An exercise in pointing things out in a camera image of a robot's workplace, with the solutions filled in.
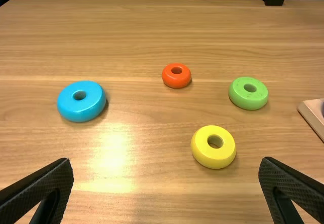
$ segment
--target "yellow ring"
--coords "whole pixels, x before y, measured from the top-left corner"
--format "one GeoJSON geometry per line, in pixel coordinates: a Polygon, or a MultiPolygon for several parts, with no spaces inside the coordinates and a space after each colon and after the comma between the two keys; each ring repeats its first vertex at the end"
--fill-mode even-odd
{"type": "Polygon", "coordinates": [[[215,125],[204,126],[195,132],[191,139],[191,150],[193,157],[200,164],[212,169],[227,167],[236,155],[232,135],[226,129],[215,125]],[[220,148],[212,148],[208,144],[208,138],[212,135],[222,139],[223,145],[220,148]]]}

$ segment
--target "wooden ring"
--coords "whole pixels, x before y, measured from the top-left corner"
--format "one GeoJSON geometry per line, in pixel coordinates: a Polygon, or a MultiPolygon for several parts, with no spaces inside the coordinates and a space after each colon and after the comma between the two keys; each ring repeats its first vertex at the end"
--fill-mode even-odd
{"type": "Polygon", "coordinates": [[[65,87],[57,98],[57,110],[73,122],[85,122],[98,116],[106,105],[102,87],[92,81],[79,81],[65,87]]]}
{"type": "Polygon", "coordinates": [[[228,96],[240,108],[257,110],[267,103],[269,92],[261,81],[252,77],[240,77],[230,85],[228,96]]]}
{"type": "Polygon", "coordinates": [[[236,156],[236,146],[232,135],[225,129],[208,125],[198,129],[191,139],[193,157],[203,166],[220,169],[228,166],[236,156]],[[210,139],[218,139],[211,147],[210,139]]]}
{"type": "Polygon", "coordinates": [[[168,64],[162,71],[163,82],[175,89],[186,87],[191,81],[190,69],[182,63],[168,64]]]}

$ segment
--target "ring hole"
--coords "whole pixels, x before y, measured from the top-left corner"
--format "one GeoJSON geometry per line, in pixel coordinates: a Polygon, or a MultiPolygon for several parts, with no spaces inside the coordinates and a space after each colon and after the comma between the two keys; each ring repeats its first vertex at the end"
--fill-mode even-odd
{"type": "Polygon", "coordinates": [[[171,72],[175,73],[175,74],[180,74],[180,73],[182,73],[182,68],[174,67],[171,69],[171,72]]]}
{"type": "Polygon", "coordinates": [[[245,84],[244,89],[248,92],[256,92],[257,91],[257,88],[251,84],[245,84]]]}
{"type": "Polygon", "coordinates": [[[219,149],[223,146],[223,140],[217,135],[211,135],[207,139],[207,143],[211,148],[219,149]]]}
{"type": "Polygon", "coordinates": [[[85,97],[87,96],[85,91],[77,91],[73,94],[73,99],[77,100],[77,101],[81,101],[83,99],[85,99],[85,97]]]}

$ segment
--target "wood grain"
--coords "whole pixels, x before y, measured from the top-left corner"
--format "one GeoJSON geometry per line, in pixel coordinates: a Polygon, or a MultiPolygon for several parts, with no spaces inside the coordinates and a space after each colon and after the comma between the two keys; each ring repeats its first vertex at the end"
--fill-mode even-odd
{"type": "Polygon", "coordinates": [[[296,110],[323,95],[323,4],[11,0],[0,8],[0,188],[68,157],[75,182],[62,223],[272,223],[258,183],[263,157],[324,182],[324,145],[296,110]],[[187,88],[162,83],[171,62],[191,69],[187,88]],[[266,84],[264,108],[230,102],[240,76],[266,84]],[[109,96],[86,123],[56,110],[78,80],[109,96]],[[193,133],[208,124],[236,141],[225,169],[191,155],[193,133]]]}

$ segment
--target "blue ring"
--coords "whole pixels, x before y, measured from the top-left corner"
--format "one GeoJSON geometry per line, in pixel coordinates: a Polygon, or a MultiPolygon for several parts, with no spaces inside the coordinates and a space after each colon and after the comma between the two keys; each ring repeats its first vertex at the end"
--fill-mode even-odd
{"type": "Polygon", "coordinates": [[[57,98],[57,110],[73,122],[94,119],[104,109],[106,95],[102,87],[92,81],[79,81],[65,87],[57,98]]]}

